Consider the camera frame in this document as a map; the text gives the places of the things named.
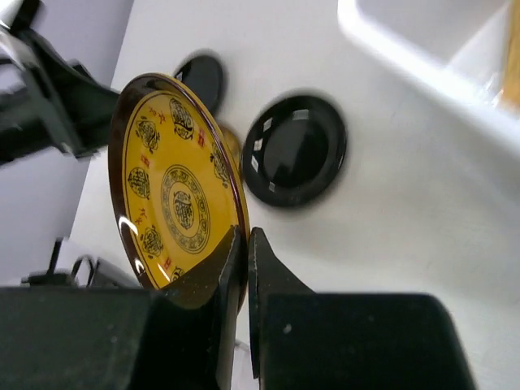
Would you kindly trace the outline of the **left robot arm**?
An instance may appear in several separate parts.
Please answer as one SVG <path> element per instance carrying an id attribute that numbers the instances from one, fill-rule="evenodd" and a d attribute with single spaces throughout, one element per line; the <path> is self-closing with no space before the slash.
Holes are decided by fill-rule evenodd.
<path id="1" fill-rule="evenodd" d="M 1 163 L 54 147 L 86 158 L 108 145 L 118 93 L 66 62 L 33 29 L 41 1 L 1 3 L 1 64 L 23 82 L 1 94 Z"/>

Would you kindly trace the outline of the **yellow patterned plate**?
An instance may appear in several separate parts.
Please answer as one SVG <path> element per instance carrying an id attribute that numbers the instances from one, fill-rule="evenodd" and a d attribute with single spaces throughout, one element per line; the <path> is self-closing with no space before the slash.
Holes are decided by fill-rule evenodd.
<path id="1" fill-rule="evenodd" d="M 233 162 L 236 165 L 236 169 L 241 175 L 241 144 L 236 133 L 228 126 L 219 125 L 220 130 L 223 133 L 223 138 L 227 143 L 228 148 L 231 151 Z"/>
<path id="2" fill-rule="evenodd" d="M 245 191 L 223 132 L 201 99 L 160 73 L 122 90 L 107 150 L 119 235 L 144 288 L 208 258 L 232 226 L 250 234 Z"/>

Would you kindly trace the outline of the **square yellow woven plate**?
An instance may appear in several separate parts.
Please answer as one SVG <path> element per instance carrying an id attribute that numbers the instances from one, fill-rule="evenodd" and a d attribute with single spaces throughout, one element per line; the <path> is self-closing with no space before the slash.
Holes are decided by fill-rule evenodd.
<path id="1" fill-rule="evenodd" d="M 505 59 L 502 98 L 519 108 L 519 0 L 510 7 L 509 41 Z"/>

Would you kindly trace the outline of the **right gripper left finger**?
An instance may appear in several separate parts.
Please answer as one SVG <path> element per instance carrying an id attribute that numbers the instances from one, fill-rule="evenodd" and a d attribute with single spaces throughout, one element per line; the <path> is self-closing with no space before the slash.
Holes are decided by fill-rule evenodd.
<path id="1" fill-rule="evenodd" d="M 4 389 L 228 389 L 243 293 L 243 237 L 165 288 L 1 291 Z"/>

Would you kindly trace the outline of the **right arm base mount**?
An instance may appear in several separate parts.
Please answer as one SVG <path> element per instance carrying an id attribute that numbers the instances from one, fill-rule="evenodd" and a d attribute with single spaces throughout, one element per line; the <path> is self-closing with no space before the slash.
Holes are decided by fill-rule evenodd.
<path id="1" fill-rule="evenodd" d="M 20 281 L 25 287 L 141 288 L 139 283 L 106 259 L 89 253 L 68 239 L 57 239 L 45 271 Z"/>

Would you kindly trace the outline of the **black plate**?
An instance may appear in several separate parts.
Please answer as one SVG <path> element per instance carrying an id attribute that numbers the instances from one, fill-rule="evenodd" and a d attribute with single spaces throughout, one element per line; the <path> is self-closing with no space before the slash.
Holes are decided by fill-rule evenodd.
<path id="1" fill-rule="evenodd" d="M 330 101 L 289 95 L 251 125 L 241 173 L 259 201 L 277 208 L 302 207 L 334 183 L 347 150 L 347 123 Z"/>
<path id="2" fill-rule="evenodd" d="M 191 53 L 173 72 L 202 101 L 212 115 L 222 106 L 227 90 L 227 69 L 211 50 Z"/>

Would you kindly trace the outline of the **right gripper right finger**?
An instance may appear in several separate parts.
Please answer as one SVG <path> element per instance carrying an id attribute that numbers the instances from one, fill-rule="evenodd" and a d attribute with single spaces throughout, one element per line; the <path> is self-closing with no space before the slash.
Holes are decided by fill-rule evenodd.
<path id="1" fill-rule="evenodd" d="M 249 238 L 249 334 L 263 389 L 473 389 L 442 303 L 418 292 L 315 292 Z"/>

